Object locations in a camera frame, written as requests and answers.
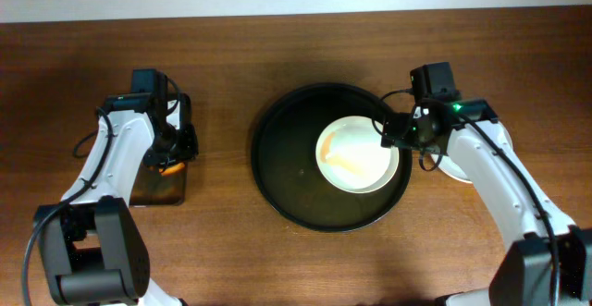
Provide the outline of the black rectangular tray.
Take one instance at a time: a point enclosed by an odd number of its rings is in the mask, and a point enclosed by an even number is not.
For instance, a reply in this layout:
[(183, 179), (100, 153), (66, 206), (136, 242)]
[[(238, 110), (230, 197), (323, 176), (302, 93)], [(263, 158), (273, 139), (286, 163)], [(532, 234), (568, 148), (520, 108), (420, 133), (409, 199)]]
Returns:
[(184, 202), (187, 164), (185, 169), (170, 176), (161, 176), (158, 169), (153, 166), (140, 165), (130, 195), (130, 206), (175, 206)]

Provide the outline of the pink plate with ketchup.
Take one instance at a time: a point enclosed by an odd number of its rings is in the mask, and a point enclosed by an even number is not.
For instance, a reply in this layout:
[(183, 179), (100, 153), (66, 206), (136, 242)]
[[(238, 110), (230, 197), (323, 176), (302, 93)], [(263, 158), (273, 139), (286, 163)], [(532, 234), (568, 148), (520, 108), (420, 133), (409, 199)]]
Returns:
[[(505, 128), (504, 125), (501, 125), (501, 126), (503, 129), (503, 136), (502, 137), (505, 139), (504, 144), (509, 146), (510, 148), (513, 148), (512, 138), (510, 136), (509, 131)], [(470, 178), (467, 177), (466, 174), (463, 172), (463, 170), (458, 165), (454, 164), (448, 156), (442, 157), (442, 159), (438, 165), (438, 169), (453, 179), (456, 179), (456, 180), (461, 181), (463, 183), (472, 184), (472, 181), (470, 180)]]

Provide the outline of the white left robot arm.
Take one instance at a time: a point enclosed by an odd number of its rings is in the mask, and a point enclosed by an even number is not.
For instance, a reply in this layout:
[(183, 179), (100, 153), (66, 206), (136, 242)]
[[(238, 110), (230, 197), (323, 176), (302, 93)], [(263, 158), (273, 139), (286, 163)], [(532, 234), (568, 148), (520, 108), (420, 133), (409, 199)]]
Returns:
[(142, 165), (164, 172), (197, 154), (185, 93), (109, 96), (96, 110), (96, 139), (75, 182), (38, 207), (37, 246), (57, 305), (182, 305), (153, 280), (147, 247), (130, 213)]

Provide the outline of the cream plate with ketchup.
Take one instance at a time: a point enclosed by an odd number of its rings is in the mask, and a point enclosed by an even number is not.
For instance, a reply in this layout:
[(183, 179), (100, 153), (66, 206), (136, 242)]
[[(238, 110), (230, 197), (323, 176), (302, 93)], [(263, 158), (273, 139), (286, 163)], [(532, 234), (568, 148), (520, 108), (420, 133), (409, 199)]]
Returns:
[(325, 180), (354, 194), (386, 187), (401, 169), (402, 154), (396, 148), (381, 146), (381, 129), (367, 116), (345, 116), (327, 125), (314, 150)]

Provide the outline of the round black tray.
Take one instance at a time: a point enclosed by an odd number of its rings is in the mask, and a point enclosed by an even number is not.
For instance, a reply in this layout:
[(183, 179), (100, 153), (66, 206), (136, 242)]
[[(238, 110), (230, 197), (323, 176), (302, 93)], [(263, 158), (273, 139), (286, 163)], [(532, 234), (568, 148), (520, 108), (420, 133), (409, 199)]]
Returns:
[(390, 110), (371, 92), (341, 83), (318, 83), (287, 93), (263, 114), (253, 134), (251, 166), (259, 190), (281, 215), (312, 230), (351, 231), (379, 220), (406, 191), (412, 153), (398, 150), (400, 162), (385, 186), (355, 194), (322, 176), (315, 146), (333, 121)]

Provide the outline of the orange green sponge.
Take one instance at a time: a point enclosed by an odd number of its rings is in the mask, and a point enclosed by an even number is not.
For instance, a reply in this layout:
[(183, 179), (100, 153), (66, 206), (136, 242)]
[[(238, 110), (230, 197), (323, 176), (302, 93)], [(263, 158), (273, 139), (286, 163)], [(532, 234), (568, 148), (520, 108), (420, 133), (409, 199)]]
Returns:
[(163, 168), (159, 168), (158, 172), (161, 176), (164, 177), (164, 176), (170, 176), (170, 175), (177, 174), (178, 172), (182, 171), (185, 168), (186, 168), (185, 163), (178, 163), (175, 165), (169, 165), (169, 166), (165, 166)]

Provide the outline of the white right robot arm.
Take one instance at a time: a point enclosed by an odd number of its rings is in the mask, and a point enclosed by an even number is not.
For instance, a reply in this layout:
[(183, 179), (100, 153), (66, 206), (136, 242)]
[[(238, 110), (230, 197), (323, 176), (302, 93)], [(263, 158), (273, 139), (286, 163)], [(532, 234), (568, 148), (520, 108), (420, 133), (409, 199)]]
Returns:
[(383, 144), (447, 156), (473, 183), (506, 255), (489, 285), (438, 297), (438, 305), (588, 305), (591, 231), (537, 185), (483, 99), (424, 99), (409, 113), (379, 117)]

